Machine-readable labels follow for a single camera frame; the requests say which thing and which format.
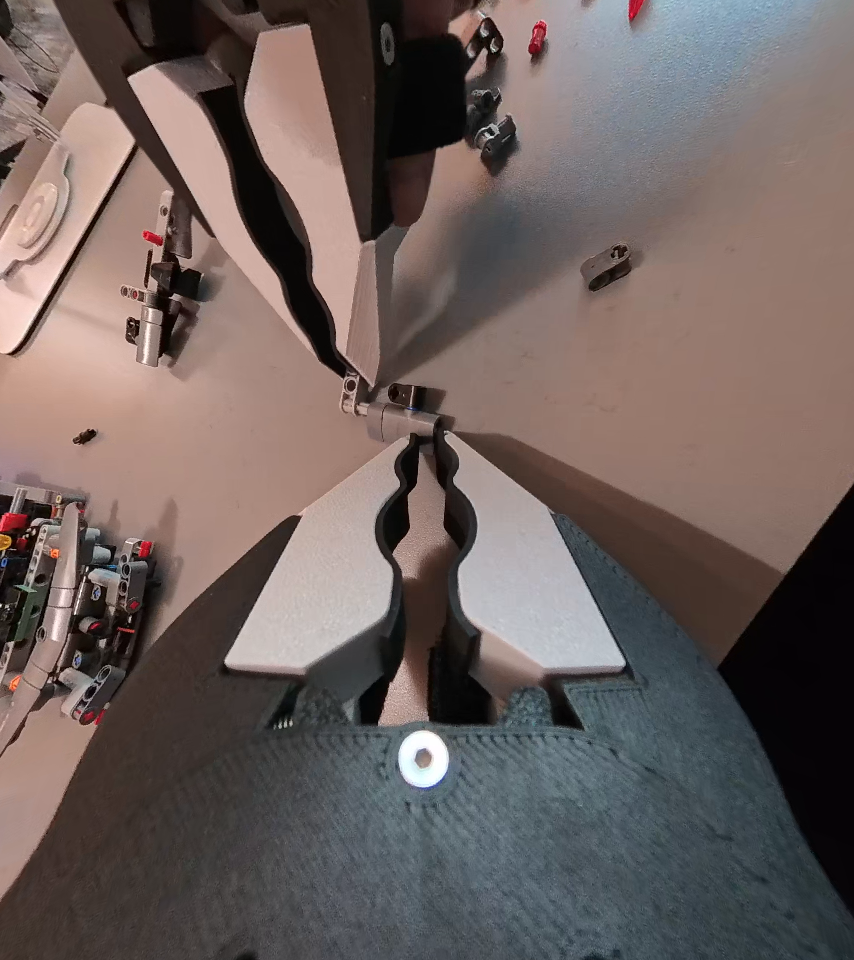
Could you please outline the black lego connector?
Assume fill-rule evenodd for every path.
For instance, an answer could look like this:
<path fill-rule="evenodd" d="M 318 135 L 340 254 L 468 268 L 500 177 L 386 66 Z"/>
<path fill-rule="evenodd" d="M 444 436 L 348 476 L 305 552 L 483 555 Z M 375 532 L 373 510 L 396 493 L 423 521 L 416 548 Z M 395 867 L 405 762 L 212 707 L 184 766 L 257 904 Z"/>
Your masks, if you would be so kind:
<path fill-rule="evenodd" d="M 492 17 L 484 15 L 465 45 L 468 60 L 473 63 L 481 55 L 497 57 L 503 53 L 504 37 Z"/>

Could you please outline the person's right hand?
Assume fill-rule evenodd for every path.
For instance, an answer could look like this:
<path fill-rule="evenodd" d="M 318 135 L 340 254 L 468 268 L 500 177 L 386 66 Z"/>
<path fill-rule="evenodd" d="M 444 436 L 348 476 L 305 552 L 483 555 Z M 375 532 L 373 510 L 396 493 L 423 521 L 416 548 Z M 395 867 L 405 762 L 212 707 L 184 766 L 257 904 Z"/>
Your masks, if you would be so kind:
<path fill-rule="evenodd" d="M 450 23 L 475 6 L 471 1 L 405 1 L 405 41 L 431 40 L 449 33 Z M 391 159 L 387 178 L 394 222 L 409 228 L 421 217 L 433 177 L 436 150 Z"/>

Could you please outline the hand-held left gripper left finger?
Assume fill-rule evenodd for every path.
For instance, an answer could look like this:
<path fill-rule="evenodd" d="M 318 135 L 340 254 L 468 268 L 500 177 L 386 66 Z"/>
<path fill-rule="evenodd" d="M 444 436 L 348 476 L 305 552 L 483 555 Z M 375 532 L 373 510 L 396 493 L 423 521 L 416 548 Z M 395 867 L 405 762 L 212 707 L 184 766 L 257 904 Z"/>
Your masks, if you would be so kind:
<path fill-rule="evenodd" d="M 326 690 L 377 723 L 405 652 L 403 574 L 419 441 L 395 441 L 295 518 L 226 654 L 233 673 Z"/>

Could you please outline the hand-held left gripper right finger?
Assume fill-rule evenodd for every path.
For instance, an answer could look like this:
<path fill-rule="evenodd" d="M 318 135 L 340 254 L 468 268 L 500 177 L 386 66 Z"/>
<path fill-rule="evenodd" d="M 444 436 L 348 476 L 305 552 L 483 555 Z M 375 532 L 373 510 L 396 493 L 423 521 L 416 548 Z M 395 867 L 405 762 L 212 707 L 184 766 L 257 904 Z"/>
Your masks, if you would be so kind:
<path fill-rule="evenodd" d="M 453 432 L 436 435 L 444 529 L 457 548 L 433 647 L 433 720 L 491 722 L 520 690 L 617 682 L 628 663 L 554 513 Z"/>

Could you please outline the grey black lego subassembly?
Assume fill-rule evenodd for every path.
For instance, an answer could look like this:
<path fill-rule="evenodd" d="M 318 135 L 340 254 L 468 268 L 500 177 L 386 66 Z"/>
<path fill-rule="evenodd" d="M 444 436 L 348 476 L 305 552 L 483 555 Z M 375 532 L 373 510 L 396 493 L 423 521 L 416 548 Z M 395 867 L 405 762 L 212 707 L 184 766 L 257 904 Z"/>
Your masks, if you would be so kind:
<path fill-rule="evenodd" d="M 136 362 L 156 369 L 169 355 L 170 340 L 184 305 L 199 299 L 203 274 L 193 259 L 193 215 L 187 202 L 171 189 L 157 204 L 156 222 L 144 229 L 145 269 L 140 285 L 123 284 L 121 296 L 139 306 L 125 321 L 124 338 L 135 349 Z"/>

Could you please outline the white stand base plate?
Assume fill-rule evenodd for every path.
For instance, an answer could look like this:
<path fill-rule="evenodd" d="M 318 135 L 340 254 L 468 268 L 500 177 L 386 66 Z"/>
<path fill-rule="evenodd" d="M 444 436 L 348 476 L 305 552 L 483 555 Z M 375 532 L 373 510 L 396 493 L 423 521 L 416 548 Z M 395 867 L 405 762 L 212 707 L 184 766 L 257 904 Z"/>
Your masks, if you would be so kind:
<path fill-rule="evenodd" d="M 0 230 L 0 354 L 17 353 L 46 313 L 134 151 L 118 115 L 79 106 Z"/>

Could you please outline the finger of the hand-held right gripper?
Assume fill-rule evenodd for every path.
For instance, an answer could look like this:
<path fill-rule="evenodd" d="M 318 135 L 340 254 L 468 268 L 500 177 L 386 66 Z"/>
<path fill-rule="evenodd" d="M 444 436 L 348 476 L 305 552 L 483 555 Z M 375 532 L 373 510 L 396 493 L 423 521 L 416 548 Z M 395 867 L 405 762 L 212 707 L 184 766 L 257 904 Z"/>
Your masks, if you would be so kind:
<path fill-rule="evenodd" d="M 258 35 L 243 107 L 309 249 L 313 286 L 332 318 L 334 345 L 375 387 L 392 350 L 394 259 L 407 231 L 391 223 L 373 241 L 358 234 L 308 26 Z"/>
<path fill-rule="evenodd" d="M 313 286 L 309 249 L 248 125 L 245 90 L 201 56 L 146 67 L 130 81 L 220 246 L 315 358 L 344 376 L 349 365 Z"/>

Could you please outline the large lego technic model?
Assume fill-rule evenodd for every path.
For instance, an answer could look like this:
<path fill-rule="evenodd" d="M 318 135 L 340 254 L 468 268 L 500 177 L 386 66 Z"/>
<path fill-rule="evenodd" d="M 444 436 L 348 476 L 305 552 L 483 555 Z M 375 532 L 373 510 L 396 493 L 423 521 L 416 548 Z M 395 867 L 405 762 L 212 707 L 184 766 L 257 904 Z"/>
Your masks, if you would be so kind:
<path fill-rule="evenodd" d="M 0 481 L 0 757 L 49 702 L 100 722 L 138 653 L 155 568 L 153 542 L 108 542 L 83 496 Z"/>

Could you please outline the small grey lego axle assembly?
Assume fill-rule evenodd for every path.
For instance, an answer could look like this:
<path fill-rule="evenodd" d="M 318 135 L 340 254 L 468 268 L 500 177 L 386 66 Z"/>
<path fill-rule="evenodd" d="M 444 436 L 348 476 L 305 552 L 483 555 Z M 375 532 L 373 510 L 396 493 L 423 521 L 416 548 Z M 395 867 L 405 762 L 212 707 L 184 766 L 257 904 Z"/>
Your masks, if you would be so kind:
<path fill-rule="evenodd" d="M 347 416 L 363 420 L 368 437 L 374 441 L 391 445 L 416 436 L 422 443 L 432 443 L 446 429 L 443 416 L 428 408 L 428 388 L 392 382 L 381 398 L 371 391 L 362 376 L 349 368 L 342 379 L 339 406 Z"/>

